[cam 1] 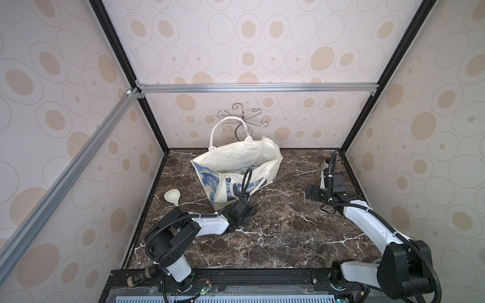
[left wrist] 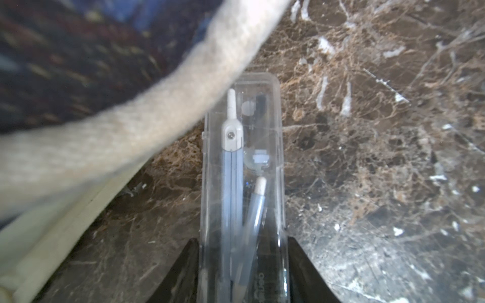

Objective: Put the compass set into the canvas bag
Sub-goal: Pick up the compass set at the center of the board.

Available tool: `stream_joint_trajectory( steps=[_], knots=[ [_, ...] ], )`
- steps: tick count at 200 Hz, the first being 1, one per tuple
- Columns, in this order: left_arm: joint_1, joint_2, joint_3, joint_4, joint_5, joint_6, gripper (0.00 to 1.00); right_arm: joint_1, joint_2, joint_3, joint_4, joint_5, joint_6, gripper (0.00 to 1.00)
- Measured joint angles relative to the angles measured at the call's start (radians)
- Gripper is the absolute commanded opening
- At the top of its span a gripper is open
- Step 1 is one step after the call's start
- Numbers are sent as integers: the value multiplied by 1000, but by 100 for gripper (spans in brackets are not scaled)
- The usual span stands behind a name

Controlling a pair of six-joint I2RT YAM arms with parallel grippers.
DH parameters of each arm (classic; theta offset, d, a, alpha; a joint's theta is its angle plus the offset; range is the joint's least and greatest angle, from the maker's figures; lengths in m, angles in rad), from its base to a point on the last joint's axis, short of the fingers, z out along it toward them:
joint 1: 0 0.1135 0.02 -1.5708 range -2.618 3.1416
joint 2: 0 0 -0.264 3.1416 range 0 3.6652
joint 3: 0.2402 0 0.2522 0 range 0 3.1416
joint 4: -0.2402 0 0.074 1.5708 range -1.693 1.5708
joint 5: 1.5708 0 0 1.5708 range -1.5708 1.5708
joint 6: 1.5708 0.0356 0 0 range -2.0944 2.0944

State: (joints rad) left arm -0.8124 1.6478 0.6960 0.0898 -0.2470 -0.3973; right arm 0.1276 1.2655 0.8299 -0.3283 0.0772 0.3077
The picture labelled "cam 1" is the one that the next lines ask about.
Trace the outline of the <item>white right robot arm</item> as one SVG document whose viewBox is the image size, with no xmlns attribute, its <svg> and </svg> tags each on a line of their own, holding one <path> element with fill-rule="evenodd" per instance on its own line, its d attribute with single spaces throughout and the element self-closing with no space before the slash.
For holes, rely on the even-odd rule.
<svg viewBox="0 0 485 303">
<path fill-rule="evenodd" d="M 322 172 L 319 185 L 309 184 L 305 198 L 331 206 L 352 221 L 381 252 L 379 263 L 335 261 L 329 280 L 335 290 L 356 282 L 383 292 L 393 300 L 423 302 L 433 294 L 433 302 L 442 301 L 442 286 L 432 264 L 432 253 L 424 241 L 414 241 L 400 233 L 377 214 L 357 194 L 347 192 L 342 173 Z"/>
</svg>

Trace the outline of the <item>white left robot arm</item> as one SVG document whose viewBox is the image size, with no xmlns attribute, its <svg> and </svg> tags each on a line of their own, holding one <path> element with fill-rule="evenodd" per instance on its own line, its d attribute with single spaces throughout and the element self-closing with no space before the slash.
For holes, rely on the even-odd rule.
<svg viewBox="0 0 485 303">
<path fill-rule="evenodd" d="M 215 213 L 190 213 L 175 207 L 145 234 L 145 254 L 181 283 L 191 274 L 185 251 L 197 237 L 225 235 L 247 227 L 256 214 L 249 199 L 239 199 Z"/>
</svg>

